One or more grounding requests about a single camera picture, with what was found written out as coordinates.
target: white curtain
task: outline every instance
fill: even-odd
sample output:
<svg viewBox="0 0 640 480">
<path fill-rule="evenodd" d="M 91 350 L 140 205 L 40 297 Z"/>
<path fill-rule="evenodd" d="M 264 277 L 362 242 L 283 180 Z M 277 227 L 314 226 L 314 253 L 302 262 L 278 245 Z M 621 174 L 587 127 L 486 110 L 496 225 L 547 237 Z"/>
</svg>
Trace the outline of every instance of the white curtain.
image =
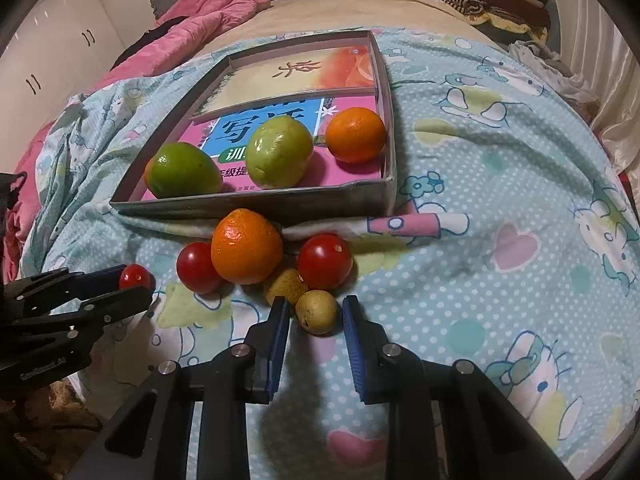
<svg viewBox="0 0 640 480">
<path fill-rule="evenodd" d="M 562 60 L 584 74 L 602 104 L 592 124 L 640 205 L 640 66 L 597 0 L 556 0 Z"/>
</svg>

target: blue gripper pad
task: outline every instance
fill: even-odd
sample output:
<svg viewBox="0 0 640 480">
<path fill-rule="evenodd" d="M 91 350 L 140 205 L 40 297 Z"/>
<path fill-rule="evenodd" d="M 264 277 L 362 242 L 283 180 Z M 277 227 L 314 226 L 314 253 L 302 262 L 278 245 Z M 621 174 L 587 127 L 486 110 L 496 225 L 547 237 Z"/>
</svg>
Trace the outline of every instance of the blue gripper pad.
<svg viewBox="0 0 640 480">
<path fill-rule="evenodd" d="M 356 316 L 362 317 L 358 298 L 356 296 L 347 296 L 344 298 L 341 308 L 344 339 L 347 342 L 347 351 L 349 352 L 353 385 L 360 394 L 360 400 L 364 401 L 367 391 L 365 361 L 362 346 L 360 346 L 360 337 L 358 336 L 358 325 L 354 319 L 354 310 L 356 311 Z"/>
<path fill-rule="evenodd" d="M 283 301 L 276 332 L 269 350 L 269 377 L 267 381 L 267 392 L 270 400 L 278 391 L 280 385 L 280 375 L 284 362 L 284 351 L 287 346 L 287 336 L 289 335 L 289 302 Z"/>
</svg>

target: screw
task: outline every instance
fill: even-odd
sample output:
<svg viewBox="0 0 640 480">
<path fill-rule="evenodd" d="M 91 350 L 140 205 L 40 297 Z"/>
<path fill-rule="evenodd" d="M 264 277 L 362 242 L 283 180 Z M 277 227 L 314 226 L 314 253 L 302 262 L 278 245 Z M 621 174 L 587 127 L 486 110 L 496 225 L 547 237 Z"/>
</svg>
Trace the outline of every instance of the screw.
<svg viewBox="0 0 640 480">
<path fill-rule="evenodd" d="M 158 365 L 158 371 L 162 375 L 169 375 L 174 373 L 177 367 L 175 361 L 163 361 Z"/>
<path fill-rule="evenodd" d="M 402 349 L 395 343 L 387 343 L 382 347 L 382 353 L 387 357 L 396 357 L 401 351 Z"/>
<path fill-rule="evenodd" d="M 233 355 L 234 357 L 244 357 L 250 351 L 251 347 L 249 345 L 245 345 L 244 343 L 233 345 L 231 347 L 231 355 Z"/>
<path fill-rule="evenodd" d="M 460 361 L 456 363 L 456 370 L 463 375 L 472 374 L 475 369 L 476 366 L 471 361 L 467 361 L 466 359 L 460 359 Z"/>
</svg>

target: beige blanket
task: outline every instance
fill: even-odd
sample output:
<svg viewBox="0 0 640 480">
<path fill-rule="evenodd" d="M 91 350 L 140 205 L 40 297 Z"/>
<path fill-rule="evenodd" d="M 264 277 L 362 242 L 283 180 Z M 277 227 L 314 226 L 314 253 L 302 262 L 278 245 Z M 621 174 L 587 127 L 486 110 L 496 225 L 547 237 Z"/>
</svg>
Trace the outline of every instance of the beige blanket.
<svg viewBox="0 0 640 480">
<path fill-rule="evenodd" d="M 239 40 L 284 32 L 375 25 L 450 34 L 495 46 L 439 0 L 276 0 L 269 9 L 211 41 L 198 56 Z"/>
</svg>

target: blue label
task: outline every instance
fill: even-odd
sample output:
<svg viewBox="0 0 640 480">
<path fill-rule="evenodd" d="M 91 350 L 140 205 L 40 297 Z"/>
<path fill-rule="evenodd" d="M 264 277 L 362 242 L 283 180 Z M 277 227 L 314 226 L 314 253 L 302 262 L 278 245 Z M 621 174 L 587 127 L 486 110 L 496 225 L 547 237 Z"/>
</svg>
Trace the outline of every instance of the blue label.
<svg viewBox="0 0 640 480">
<path fill-rule="evenodd" d="M 240 150 L 236 151 L 234 148 L 246 146 L 259 126 L 268 119 L 283 115 L 300 121 L 313 135 L 323 101 L 324 99 L 307 99 L 277 103 L 220 117 L 204 127 L 203 134 L 207 139 L 201 150 L 209 156 L 218 156 L 225 151 L 227 154 L 238 154 Z"/>
</svg>

